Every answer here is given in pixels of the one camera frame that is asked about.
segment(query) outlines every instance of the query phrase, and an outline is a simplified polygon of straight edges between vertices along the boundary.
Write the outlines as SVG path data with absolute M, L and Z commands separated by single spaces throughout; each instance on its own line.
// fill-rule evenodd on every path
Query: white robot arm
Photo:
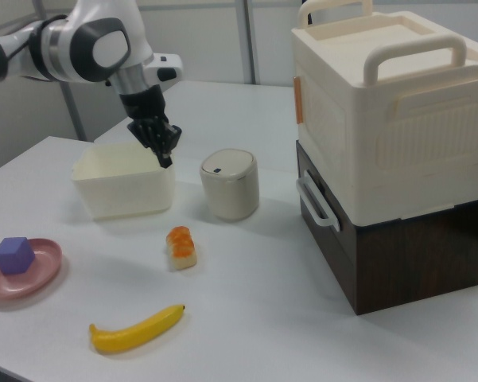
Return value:
M 169 125 L 159 85 L 177 81 L 181 72 L 179 56 L 152 52 L 135 0 L 78 0 L 67 17 L 35 21 L 0 37 L 0 81 L 108 80 L 133 119 L 128 128 L 163 167 L 172 163 L 181 129 Z

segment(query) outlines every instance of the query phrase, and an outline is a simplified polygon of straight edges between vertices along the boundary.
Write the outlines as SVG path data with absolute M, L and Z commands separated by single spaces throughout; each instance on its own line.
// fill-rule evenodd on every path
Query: pink plate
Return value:
M 0 299 L 25 296 L 50 281 L 60 269 L 62 250 L 60 245 L 48 239 L 29 239 L 35 260 L 25 273 L 4 275 L 0 271 Z

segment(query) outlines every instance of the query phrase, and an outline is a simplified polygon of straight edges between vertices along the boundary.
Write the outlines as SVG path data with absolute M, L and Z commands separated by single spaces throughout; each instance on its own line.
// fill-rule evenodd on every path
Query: yellow banana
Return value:
M 123 352 L 142 345 L 174 326 L 184 313 L 184 305 L 169 306 L 129 328 L 107 331 L 90 325 L 91 342 L 105 353 Z

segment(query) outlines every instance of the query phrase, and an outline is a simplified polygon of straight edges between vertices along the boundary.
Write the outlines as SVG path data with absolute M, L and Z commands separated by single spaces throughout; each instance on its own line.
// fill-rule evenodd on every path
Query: box handle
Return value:
M 299 29 L 308 27 L 308 16 L 316 10 L 326 10 L 328 8 L 336 8 L 353 4 L 354 2 L 363 3 L 364 16 L 371 16 L 373 13 L 373 0 L 308 0 L 302 4 L 298 14 Z
M 297 179 L 295 184 L 297 186 L 297 191 L 299 192 L 302 201 L 304 202 L 306 208 L 309 210 L 309 213 L 315 220 L 315 223 L 318 224 L 320 227 L 333 226 L 336 231 L 339 232 L 340 222 L 337 220 L 337 217 L 331 209 L 331 206 L 328 205 L 327 201 L 321 194 L 320 190 L 318 189 L 311 176 L 309 176 L 307 170 L 304 172 L 303 177 Z M 313 198 L 315 204 L 319 209 L 324 210 L 325 214 L 327 215 L 327 219 L 322 219 L 318 216 L 318 212 L 309 200 L 309 196 Z
M 378 82 L 379 66 L 386 60 L 446 48 L 453 50 L 451 59 L 453 67 L 465 64 L 467 44 L 462 36 L 456 34 L 438 34 L 413 41 L 379 46 L 369 53 L 364 62 L 364 83 L 371 86 Z

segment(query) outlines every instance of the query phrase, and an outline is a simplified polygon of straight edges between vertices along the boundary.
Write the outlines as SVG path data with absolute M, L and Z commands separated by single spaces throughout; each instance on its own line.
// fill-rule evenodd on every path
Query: beige handle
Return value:
M 386 60 L 431 50 L 451 48 L 452 66 L 463 66 L 467 58 L 467 44 L 462 36 L 456 34 L 438 34 L 417 40 L 379 46 L 373 49 L 364 62 L 364 83 L 374 85 L 379 79 L 379 66 Z
M 308 0 L 307 2 L 302 4 L 301 8 L 299 9 L 299 29 L 304 29 L 308 27 L 308 16 L 315 10 L 336 8 L 338 6 L 353 4 L 354 2 L 362 2 L 364 16 L 371 16 L 371 14 L 373 13 L 373 0 Z

